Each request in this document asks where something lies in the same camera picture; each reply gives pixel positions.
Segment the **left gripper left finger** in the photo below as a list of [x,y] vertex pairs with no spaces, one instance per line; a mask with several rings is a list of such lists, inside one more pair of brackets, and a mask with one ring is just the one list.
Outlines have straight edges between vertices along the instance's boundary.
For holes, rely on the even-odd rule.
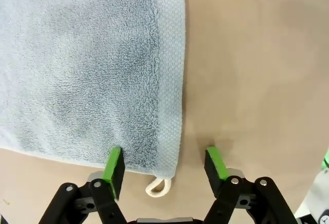
[[119,199],[125,164],[120,147],[111,150],[101,178],[78,187],[66,182],[58,188],[39,224],[83,224],[97,212],[102,224],[127,224]]

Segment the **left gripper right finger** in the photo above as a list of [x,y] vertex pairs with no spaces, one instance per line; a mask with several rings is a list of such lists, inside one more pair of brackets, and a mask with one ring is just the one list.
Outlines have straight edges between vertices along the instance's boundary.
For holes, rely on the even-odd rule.
[[206,171],[215,201],[203,224],[228,224],[234,209],[244,209],[254,224],[296,224],[296,219],[275,182],[260,177],[255,182],[229,174],[219,150],[205,150]]

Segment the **light blue terry towel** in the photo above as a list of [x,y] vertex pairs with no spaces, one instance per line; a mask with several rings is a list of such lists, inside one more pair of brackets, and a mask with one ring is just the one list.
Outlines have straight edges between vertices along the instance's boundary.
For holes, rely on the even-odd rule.
[[185,0],[0,0],[0,148],[130,172],[178,163]]

